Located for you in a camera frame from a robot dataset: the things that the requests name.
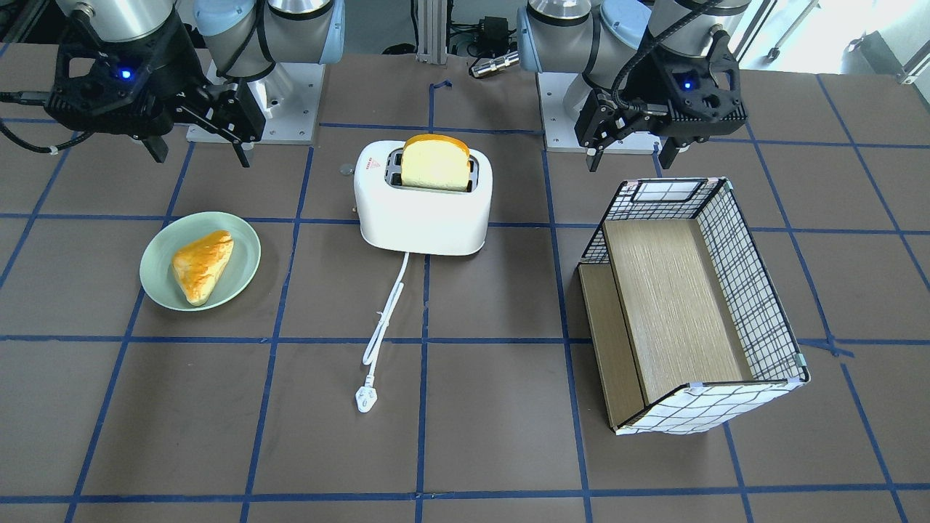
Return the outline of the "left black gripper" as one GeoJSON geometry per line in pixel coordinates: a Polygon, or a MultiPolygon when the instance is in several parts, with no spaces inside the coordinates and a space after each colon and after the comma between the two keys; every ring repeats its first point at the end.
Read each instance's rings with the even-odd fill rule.
{"type": "Polygon", "coordinates": [[[711,31],[703,57],[685,57],[658,44],[625,78],[619,106],[607,92],[590,92],[575,122],[588,172],[597,172],[604,149],[631,133],[667,138],[658,153],[670,169],[680,147],[731,134],[748,121],[740,92],[740,63],[727,31],[711,31]]]}

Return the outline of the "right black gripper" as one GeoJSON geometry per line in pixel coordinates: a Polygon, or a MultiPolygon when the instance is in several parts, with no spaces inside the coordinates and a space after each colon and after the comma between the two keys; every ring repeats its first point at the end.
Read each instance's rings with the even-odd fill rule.
{"type": "Polygon", "coordinates": [[[89,16],[72,15],[57,49],[54,83],[44,110],[73,131],[121,134],[139,140],[156,163],[176,123],[192,123],[232,143],[250,168],[252,143],[266,118],[245,81],[207,80],[179,16],[125,42],[103,40],[89,16]]]}

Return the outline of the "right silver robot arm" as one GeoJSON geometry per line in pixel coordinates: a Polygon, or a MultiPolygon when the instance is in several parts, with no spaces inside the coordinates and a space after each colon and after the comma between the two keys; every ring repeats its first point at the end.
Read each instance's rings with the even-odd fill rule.
{"type": "Polygon", "coordinates": [[[226,140],[242,166],[291,89],[286,63],[329,64],[344,47],[342,1],[196,1],[216,67],[209,79],[173,1],[60,1],[68,18],[44,110],[82,133],[139,140],[165,161],[163,137],[188,123],[226,140]]]}

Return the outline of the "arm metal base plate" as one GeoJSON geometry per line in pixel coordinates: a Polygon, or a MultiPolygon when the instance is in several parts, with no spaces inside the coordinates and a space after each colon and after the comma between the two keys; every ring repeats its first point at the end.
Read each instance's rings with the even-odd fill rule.
{"type": "MultiPolygon", "coordinates": [[[[577,73],[538,73],[539,106],[548,149],[555,152],[583,153],[575,135],[579,110],[590,92],[577,73]]],[[[605,153],[614,155],[651,155],[661,149],[663,139],[641,131],[609,145],[605,153]]]]}
{"type": "Polygon", "coordinates": [[[264,73],[247,83],[262,109],[265,126],[260,142],[270,145],[311,145],[326,66],[259,60],[264,73]]]}

